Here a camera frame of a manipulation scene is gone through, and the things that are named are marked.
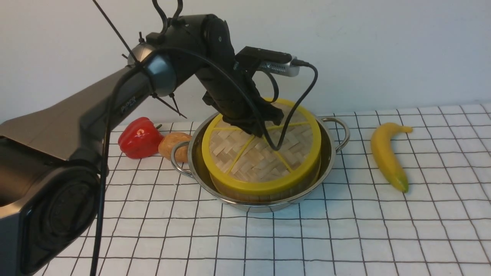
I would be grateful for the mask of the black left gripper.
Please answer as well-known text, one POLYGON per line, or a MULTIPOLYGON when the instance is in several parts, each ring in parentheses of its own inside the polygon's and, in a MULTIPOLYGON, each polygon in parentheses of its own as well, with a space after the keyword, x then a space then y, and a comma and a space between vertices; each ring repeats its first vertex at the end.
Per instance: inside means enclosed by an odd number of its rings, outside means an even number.
POLYGON ((207 64, 203 65, 195 75, 207 91, 202 98, 203 101, 222 114, 224 122, 250 135, 263 136, 263 130, 252 108, 241 93, 243 91, 249 96, 265 123, 281 124, 284 119, 283 111, 260 96, 252 78, 246 72, 235 70, 235 58, 219 58, 214 62, 231 78, 227 78, 219 70, 207 64))

